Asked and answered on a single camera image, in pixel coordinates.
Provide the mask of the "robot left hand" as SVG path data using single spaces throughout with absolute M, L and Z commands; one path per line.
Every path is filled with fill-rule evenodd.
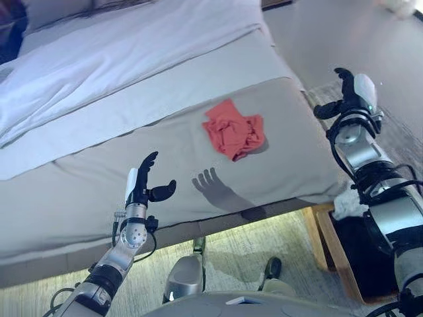
M 157 151 L 149 154 L 139 168 L 131 168 L 127 177 L 125 192 L 125 207 L 131 204 L 141 204 L 148 207 L 149 202 L 160 202 L 170 198 L 176 191 L 176 180 L 167 185 L 148 189 L 147 181 L 151 167 L 155 164 Z

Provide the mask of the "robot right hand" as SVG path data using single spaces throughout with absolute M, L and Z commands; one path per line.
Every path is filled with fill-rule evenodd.
M 354 75 L 351 71 L 337 67 L 334 72 L 342 80 L 342 98 L 325 105 L 316 105 L 313 113 L 316 118 L 328 120 L 352 110 L 359 110 L 380 122 L 384 116 L 377 106 L 377 92 L 373 81 L 363 73 Z

